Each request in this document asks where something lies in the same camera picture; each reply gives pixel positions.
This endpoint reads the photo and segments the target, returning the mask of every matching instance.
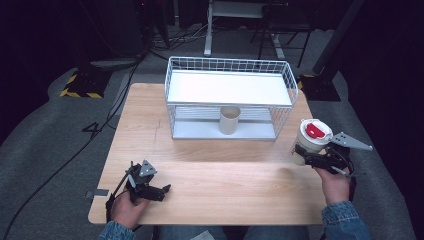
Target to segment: hazard tape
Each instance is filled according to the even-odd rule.
[[[72,76],[69,78],[62,92],[60,93],[61,97],[88,97],[88,98],[103,98],[104,97],[104,89],[99,91],[86,91],[84,89],[73,89],[78,81],[78,72],[74,72]]]

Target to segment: metal bracket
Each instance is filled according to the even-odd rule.
[[[356,140],[355,138],[348,136],[347,134],[343,132],[334,135],[330,139],[330,142],[333,142],[337,145],[348,147],[348,148],[355,148],[355,149],[368,150],[368,151],[371,151],[373,149],[371,145],[366,145],[365,143],[362,143]]]

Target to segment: paper cup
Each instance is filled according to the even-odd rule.
[[[240,108],[233,106],[221,107],[221,117],[219,119],[219,130],[225,135],[233,134],[237,129],[240,117]]]
[[[296,144],[299,144],[299,146],[304,148],[307,152],[319,153],[327,146],[332,137],[333,131],[331,128],[320,120],[302,120],[291,151],[294,163],[297,165],[305,165],[304,158],[295,152],[294,147]]]

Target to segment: white wire basket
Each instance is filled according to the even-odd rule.
[[[171,57],[165,98],[173,139],[276,140],[298,96],[285,61]],[[241,110],[237,129],[218,128],[220,109]]]

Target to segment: electric wire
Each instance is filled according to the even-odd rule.
[[[102,70],[104,70],[104,71],[115,71],[115,70],[120,70],[120,69],[125,69],[125,68],[128,68],[128,67],[131,67],[131,66],[133,66],[134,64],[136,64],[137,63],[137,59],[138,59],[138,57],[139,56],[137,56],[137,55],[128,55],[128,54],[125,54],[125,53],[122,53],[122,52],[119,52],[119,51],[117,51],[117,50],[115,50],[107,41],[106,41],[106,39],[103,37],[103,35],[100,33],[100,30],[98,29],[98,27],[96,26],[96,24],[95,24],[95,22],[94,22],[94,20],[93,20],[93,18],[91,17],[91,15],[90,15],[90,13],[88,12],[88,10],[87,10],[87,8],[85,7],[85,5],[82,3],[82,1],[81,0],[78,0],[78,2],[79,2],[79,4],[80,4],[80,6],[81,6],[81,8],[83,9],[83,11],[84,11],[84,13],[85,13],[85,15],[88,17],[88,19],[90,20],[90,23],[91,23],[91,25],[93,26],[93,28],[94,28],[94,30],[96,31],[96,33],[97,33],[97,35],[99,36],[99,38],[100,38],[100,40],[103,42],[103,44],[105,44],[105,46],[107,47],[107,48],[109,48],[109,50],[110,51],[112,51],[113,53],[115,53],[116,55],[118,55],[118,56],[121,56],[121,57],[128,57],[128,58],[132,58],[132,60],[133,60],[133,62],[132,63],[129,63],[129,64],[118,64],[118,65],[115,65],[115,66],[108,66],[108,67],[99,67],[99,66],[96,66],[97,68],[101,68]]]
[[[129,75],[129,80],[127,83],[127,86],[129,86],[129,83],[131,82],[132,76],[139,66],[140,62],[142,61],[142,58],[138,59],[137,64],[134,65],[133,69],[131,70],[131,73]],[[118,107],[115,109],[115,111],[112,113],[112,115],[109,115],[106,119],[106,122],[103,123],[103,125],[100,127],[100,129],[97,132],[94,132],[94,135],[71,157],[69,158],[61,167],[59,167],[47,180],[45,180],[26,200],[25,202],[19,207],[19,209],[14,214],[12,220],[9,222],[9,225],[7,226],[6,232],[3,236],[3,240],[7,239],[7,236],[9,235],[9,232],[18,218],[21,211],[25,208],[25,206],[31,201],[31,199],[42,189],[44,188],[59,172],[61,172],[69,163],[71,163],[95,138],[96,136],[104,129],[104,127],[108,124],[108,122],[115,116],[115,114],[118,112],[119,107],[123,103],[123,99],[121,99],[121,102],[119,103]]]

